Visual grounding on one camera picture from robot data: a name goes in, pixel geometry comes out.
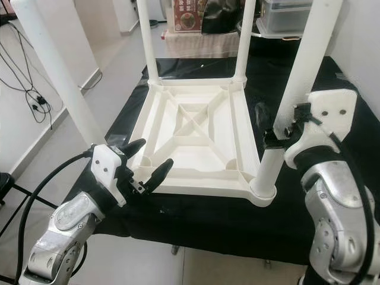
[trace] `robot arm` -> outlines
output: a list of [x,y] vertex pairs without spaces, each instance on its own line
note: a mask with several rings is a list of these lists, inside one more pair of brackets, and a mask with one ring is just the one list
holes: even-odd
[[161,164],[146,183],[134,181],[133,171],[127,168],[126,161],[144,144],[142,139],[121,149],[94,147],[91,171],[102,189],[80,192],[54,211],[47,230],[31,250],[19,284],[68,284],[83,244],[109,210],[115,205],[123,207],[133,195],[152,193],[163,182],[173,165],[171,159]]
[[[367,222],[363,202],[331,132],[339,140],[349,133],[356,93],[351,90],[317,91],[306,104],[294,107],[294,122],[285,161],[302,175],[306,208],[315,224],[310,263],[330,284],[351,284],[367,250]],[[380,273],[380,227],[373,212],[375,202],[366,189],[374,225],[372,262],[362,284],[373,284]]]

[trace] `plastic storage box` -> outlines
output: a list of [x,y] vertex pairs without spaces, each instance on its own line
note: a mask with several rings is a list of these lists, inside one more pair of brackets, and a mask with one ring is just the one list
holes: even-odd
[[302,32],[312,3],[313,0],[263,0],[260,24],[267,33]]

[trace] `floor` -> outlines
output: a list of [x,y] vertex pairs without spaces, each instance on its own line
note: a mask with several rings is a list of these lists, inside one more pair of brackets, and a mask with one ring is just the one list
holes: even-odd
[[[160,36],[165,25],[152,30],[156,57],[166,57],[167,52]],[[117,117],[122,106],[136,86],[144,68],[140,28],[126,37],[113,59],[103,51],[103,79],[85,98],[97,122],[105,133]],[[59,163],[82,152],[86,144],[76,130],[71,118],[66,118],[46,145],[40,150],[17,183],[34,189],[38,183]],[[80,174],[86,161],[79,161],[66,168],[41,193],[43,198],[59,204]],[[0,210],[2,227],[22,199],[17,192],[9,194],[6,206]],[[52,211],[36,203],[28,218],[25,242],[25,260],[29,257],[35,240],[43,233]],[[12,277],[16,264],[16,238],[18,216],[0,240],[0,273]],[[177,255],[170,252],[171,245],[94,235],[88,240],[88,256],[81,271],[70,284],[142,284],[142,285],[203,285],[203,284],[296,284],[305,268],[298,265],[272,262],[264,267],[263,260],[242,258],[180,248]]]

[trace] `baseboard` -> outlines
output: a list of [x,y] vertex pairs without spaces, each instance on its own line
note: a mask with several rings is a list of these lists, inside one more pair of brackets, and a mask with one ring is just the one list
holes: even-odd
[[[83,87],[80,88],[83,95],[88,91],[88,88],[93,86],[93,84],[97,81],[99,76],[101,75],[101,71],[97,68],[92,75],[88,78],[88,80],[83,84]],[[49,138],[54,134],[57,127],[64,121],[69,112],[65,107],[57,114],[52,121],[53,130],[50,129],[50,126],[47,126],[46,129],[43,130],[40,137],[31,145],[28,150],[23,154],[23,156],[19,159],[18,162],[13,166],[9,173],[13,176],[15,180],[17,180],[21,174],[25,171],[26,167],[31,163],[40,149],[46,144]]]
[[140,21],[137,20],[136,23],[128,31],[121,31],[120,34],[122,36],[129,36],[135,30],[139,23]]
[[82,94],[85,95],[86,92],[94,86],[94,84],[97,82],[98,78],[101,76],[102,72],[99,68],[97,68],[87,79],[87,81],[84,83],[82,87],[79,87]]

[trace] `black fabric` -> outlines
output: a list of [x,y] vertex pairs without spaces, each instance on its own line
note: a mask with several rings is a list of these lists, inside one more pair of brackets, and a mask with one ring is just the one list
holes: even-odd
[[[158,59],[164,78],[217,78],[233,75],[235,58]],[[255,133],[257,149],[264,149],[256,126],[255,106],[264,104],[274,118],[292,68],[293,59],[250,57],[247,66],[246,101]],[[355,87],[338,79],[338,66],[324,58],[313,90]],[[147,72],[113,123],[112,135],[131,136],[148,92]],[[358,98],[351,133],[344,140],[357,161],[376,206],[380,203],[380,122],[363,99]],[[132,236],[180,246],[245,257],[265,258],[295,264],[309,263],[314,224],[306,210],[300,177],[286,165],[277,179],[277,197],[266,208],[239,198],[153,194],[145,204],[115,207],[99,224],[96,233]],[[95,189],[87,167],[67,199],[80,190]]]
[[299,153],[294,158],[294,164],[296,165],[300,175],[303,176],[306,171],[308,171],[312,166],[323,162],[332,162],[335,160],[344,159],[342,155],[340,153],[336,153],[332,147],[320,145],[317,147],[311,147]]

